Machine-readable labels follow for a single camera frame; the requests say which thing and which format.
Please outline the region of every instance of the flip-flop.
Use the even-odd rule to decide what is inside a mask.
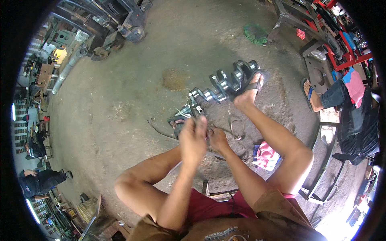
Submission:
[[[260,73],[260,74],[263,75],[263,78],[264,78],[264,84],[263,85],[260,84],[260,81],[257,81],[255,83],[250,83],[251,80],[253,79],[253,77],[255,76],[255,74],[257,74],[257,73]],[[242,92],[240,94],[238,94],[238,95],[241,95],[245,91],[250,90],[250,89],[257,89],[257,93],[259,94],[261,89],[262,89],[262,87],[267,84],[267,82],[270,79],[270,77],[271,77],[271,73],[268,70],[265,70],[265,69],[256,69],[256,70],[254,70],[253,73],[251,74],[251,76],[249,77],[248,81],[246,82],[247,85],[242,90]]]
[[[310,111],[311,111],[311,112],[314,112],[313,109],[312,109],[311,103],[310,103],[311,94],[312,94],[312,92],[313,92],[312,86],[310,86],[310,89],[309,89],[309,91],[308,91],[308,94],[306,94],[306,93],[304,92],[304,83],[306,83],[307,80],[308,80],[307,78],[303,78],[303,79],[300,81],[300,87],[301,87],[301,91],[303,92],[304,96],[305,96],[306,99],[307,99],[307,104],[308,104],[308,107],[310,108]]]
[[[235,123],[237,121],[240,121],[241,124],[242,124],[242,129],[243,129],[242,135],[236,135],[235,132],[233,131],[233,123]],[[245,126],[244,126],[244,122],[240,118],[238,118],[238,117],[236,117],[234,115],[231,115],[228,118],[228,123],[229,123],[229,126],[230,126],[231,134],[232,134],[232,136],[233,136],[233,138],[235,140],[241,141],[241,140],[245,139]]]

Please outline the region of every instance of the bare foot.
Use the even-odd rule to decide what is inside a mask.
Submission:
[[[260,73],[256,73],[252,80],[250,81],[250,83],[256,83],[260,81],[260,84],[261,86],[264,85],[264,76]],[[241,95],[237,96],[233,103],[235,104],[235,106],[237,108],[240,108],[240,107],[243,107],[245,106],[246,104],[252,104],[252,105],[255,105],[255,98],[256,98],[256,94],[257,94],[257,89],[249,89],[249,90],[246,90],[244,93],[242,93]]]
[[[310,90],[310,88],[311,83],[309,80],[307,80],[307,82],[305,82],[303,85],[304,93],[306,93],[306,96],[308,96],[308,91]],[[314,112],[318,112],[324,109],[322,103],[320,102],[320,97],[315,93],[315,91],[311,93],[310,104]]]

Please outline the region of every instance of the concrete floor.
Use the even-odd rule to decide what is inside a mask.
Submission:
[[[125,169],[176,145],[147,123],[166,133],[173,133],[166,119],[187,101],[193,87],[213,88],[209,74],[218,69],[232,70],[232,63],[241,59],[256,60],[273,74],[256,99],[264,113],[283,124],[305,144],[311,145],[317,127],[317,115],[310,112],[300,79],[308,76],[304,59],[298,50],[305,41],[296,37],[295,29],[285,27],[276,43],[256,46],[243,35],[242,27],[259,24],[268,31],[277,17],[272,5],[254,0],[204,1],[155,0],[149,10],[146,38],[139,44],[126,42],[119,51],[100,62],[82,58],[71,71],[58,94],[50,96],[51,141],[55,158],[50,161],[54,170],[71,170],[74,179],[58,185],[74,206],[79,195],[103,195],[107,213],[123,219],[134,227],[139,216],[125,207],[113,189],[115,178]],[[163,86],[163,71],[174,69],[186,79],[180,91]],[[243,148],[252,155],[253,143],[261,140],[252,123],[234,108],[231,102],[203,104],[210,121],[229,129],[228,116],[244,120],[247,137],[244,142],[229,138],[232,148],[241,154]],[[325,155],[325,146],[318,143],[315,164],[306,185],[311,185]],[[263,178],[270,172],[257,169],[249,157],[246,163]],[[339,163],[328,169],[319,192],[323,194],[337,172]],[[338,182],[334,198],[318,211],[318,215],[342,213],[346,219],[352,209],[365,165],[347,165]],[[226,162],[205,158],[200,166],[209,180],[210,192],[236,188]],[[156,186],[170,192],[177,175],[174,171]],[[198,177],[195,187],[200,188]],[[308,217],[316,204],[297,198]]]

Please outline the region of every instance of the brown shirt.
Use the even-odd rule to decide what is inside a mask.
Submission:
[[[258,219],[213,218],[197,222],[188,233],[180,236],[160,227],[150,215],[139,221],[130,236],[135,241],[265,241],[265,240],[323,240],[315,231],[296,200],[291,202],[276,189],[265,192],[253,205]]]

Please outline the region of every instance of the crankshaft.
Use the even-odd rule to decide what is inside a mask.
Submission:
[[[222,103],[227,99],[227,92],[233,95],[241,93],[256,72],[267,73],[265,70],[259,71],[260,66],[255,60],[248,63],[239,60],[233,63],[233,68],[234,71],[230,74],[230,77],[221,69],[217,70],[217,75],[211,74],[209,76],[210,82],[215,87],[214,90],[206,88],[202,91],[197,87],[190,90],[188,103],[175,113],[174,116],[192,117],[195,116],[195,110],[202,115],[204,112],[196,101],[198,96],[207,102],[214,100]]]

